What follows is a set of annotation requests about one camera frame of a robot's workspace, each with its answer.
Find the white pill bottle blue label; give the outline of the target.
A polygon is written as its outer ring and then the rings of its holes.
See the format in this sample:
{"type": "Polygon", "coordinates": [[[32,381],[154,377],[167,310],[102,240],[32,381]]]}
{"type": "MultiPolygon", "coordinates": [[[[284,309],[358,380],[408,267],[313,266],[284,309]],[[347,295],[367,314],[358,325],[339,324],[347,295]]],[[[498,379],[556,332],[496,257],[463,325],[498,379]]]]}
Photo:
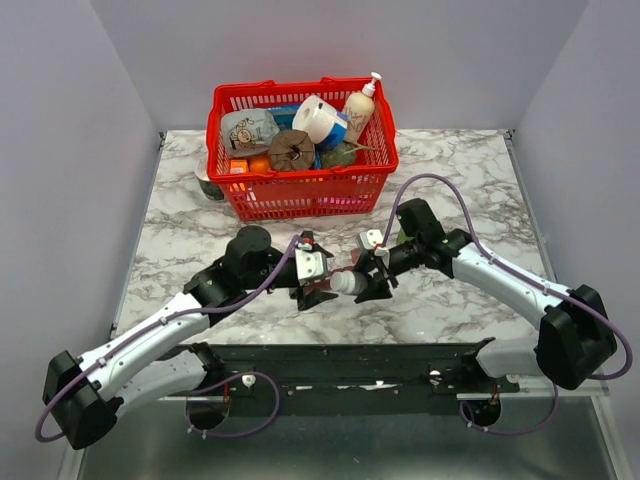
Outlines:
{"type": "Polygon", "coordinates": [[[336,271],[331,275],[330,288],[337,293],[357,296],[368,286],[365,275],[351,270],[336,271]]]}

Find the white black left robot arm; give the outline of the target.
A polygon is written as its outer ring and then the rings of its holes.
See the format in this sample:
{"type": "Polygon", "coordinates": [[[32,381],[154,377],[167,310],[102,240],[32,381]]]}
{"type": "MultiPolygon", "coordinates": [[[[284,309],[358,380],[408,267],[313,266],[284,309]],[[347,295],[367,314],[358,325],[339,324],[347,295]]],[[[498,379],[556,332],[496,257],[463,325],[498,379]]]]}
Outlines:
{"type": "Polygon", "coordinates": [[[78,357],[62,351],[49,361],[36,439],[49,443],[64,438],[75,450],[96,443],[115,426],[129,401],[125,387],[137,374],[159,367],[162,355],[264,291],[287,288],[303,299],[307,285],[327,277],[331,256],[310,231],[294,236],[279,251],[266,229],[241,228],[222,257],[136,327],[78,357]]]}

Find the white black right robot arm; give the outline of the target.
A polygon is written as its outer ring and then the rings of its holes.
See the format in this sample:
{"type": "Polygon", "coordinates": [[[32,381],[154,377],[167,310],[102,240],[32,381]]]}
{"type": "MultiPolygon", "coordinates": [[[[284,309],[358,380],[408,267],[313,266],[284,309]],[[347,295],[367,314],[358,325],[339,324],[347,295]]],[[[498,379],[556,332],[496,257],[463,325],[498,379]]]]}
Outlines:
{"type": "Polygon", "coordinates": [[[405,242],[383,243],[379,230],[356,237],[360,255],[350,295],[356,302],[388,299],[398,277],[426,267],[475,286],[527,320],[536,339],[482,341],[460,367],[460,379],[480,392],[507,375],[544,376],[566,390],[577,389],[617,350],[601,296],[582,285],[570,289],[548,282],[476,245],[462,230],[445,231],[428,203],[404,202],[399,220],[405,242]]]}

